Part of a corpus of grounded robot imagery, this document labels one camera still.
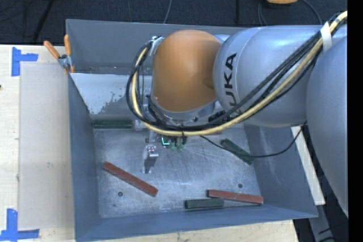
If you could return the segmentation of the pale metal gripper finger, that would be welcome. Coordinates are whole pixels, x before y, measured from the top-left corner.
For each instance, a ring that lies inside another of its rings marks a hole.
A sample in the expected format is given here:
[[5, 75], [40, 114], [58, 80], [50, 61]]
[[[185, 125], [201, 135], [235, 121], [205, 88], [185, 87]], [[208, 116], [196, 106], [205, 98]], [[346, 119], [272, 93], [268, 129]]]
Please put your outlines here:
[[145, 159], [145, 173], [150, 173], [150, 170], [155, 165], [159, 154], [155, 146], [146, 146], [146, 149], [147, 155]]
[[147, 170], [147, 158], [148, 158], [148, 150], [145, 147], [142, 151], [142, 160], [141, 160], [141, 172], [143, 174], [147, 174], [148, 170]]

